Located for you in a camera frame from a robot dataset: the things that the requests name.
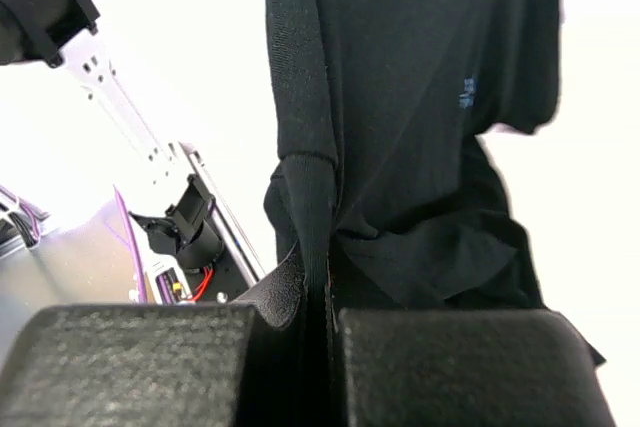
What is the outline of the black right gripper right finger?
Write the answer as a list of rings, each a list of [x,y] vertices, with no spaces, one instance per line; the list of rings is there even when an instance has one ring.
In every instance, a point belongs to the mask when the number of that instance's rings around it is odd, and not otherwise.
[[[583,337],[548,310],[395,309],[330,254],[342,426],[611,426]]]

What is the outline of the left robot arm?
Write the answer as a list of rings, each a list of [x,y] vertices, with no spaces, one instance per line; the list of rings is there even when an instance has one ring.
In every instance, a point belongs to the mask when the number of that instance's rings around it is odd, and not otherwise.
[[[1,0],[1,63],[41,62],[64,69],[79,83],[89,107],[118,139],[85,145],[126,197],[125,219],[136,223],[156,255],[184,270],[213,264],[224,242],[213,227],[215,197],[179,143],[162,142],[125,88],[98,30],[93,0]]]

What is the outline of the black t shirt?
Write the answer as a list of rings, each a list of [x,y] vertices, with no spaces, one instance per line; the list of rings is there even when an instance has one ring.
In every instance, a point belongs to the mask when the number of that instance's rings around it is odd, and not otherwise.
[[[340,250],[414,310],[540,309],[525,230],[480,143],[556,112],[559,0],[266,0],[279,163],[264,206],[301,251],[323,358]]]

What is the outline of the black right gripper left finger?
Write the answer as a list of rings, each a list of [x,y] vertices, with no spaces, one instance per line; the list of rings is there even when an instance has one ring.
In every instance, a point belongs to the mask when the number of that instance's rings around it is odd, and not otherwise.
[[[1,372],[5,426],[301,426],[297,249],[228,304],[37,313]]]

